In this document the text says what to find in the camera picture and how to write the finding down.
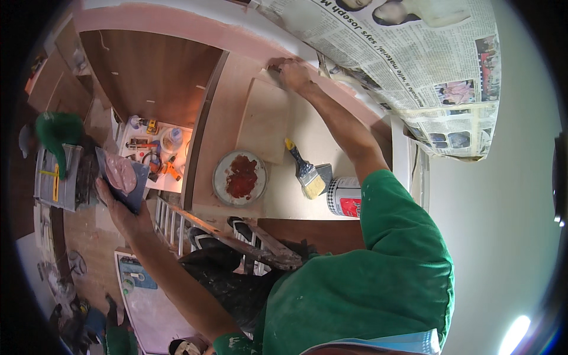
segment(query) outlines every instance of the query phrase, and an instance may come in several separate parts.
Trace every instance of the newspaper photo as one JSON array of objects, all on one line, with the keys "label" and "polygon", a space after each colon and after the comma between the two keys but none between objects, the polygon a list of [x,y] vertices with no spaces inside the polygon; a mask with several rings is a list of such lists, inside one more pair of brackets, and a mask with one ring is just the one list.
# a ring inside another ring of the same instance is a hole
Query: newspaper photo
[{"label": "newspaper photo", "polygon": [[361,85],[429,155],[487,156],[501,60],[490,0],[251,0],[318,51],[319,72]]}]

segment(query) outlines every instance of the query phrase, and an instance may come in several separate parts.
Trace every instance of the cabinet door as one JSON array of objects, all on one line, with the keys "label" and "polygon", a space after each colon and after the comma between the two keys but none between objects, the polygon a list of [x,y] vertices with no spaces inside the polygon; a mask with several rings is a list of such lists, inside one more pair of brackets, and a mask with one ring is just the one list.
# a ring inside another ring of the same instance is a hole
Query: cabinet door
[{"label": "cabinet door", "polygon": [[89,63],[122,119],[192,127],[222,50],[150,32],[80,33]]}]

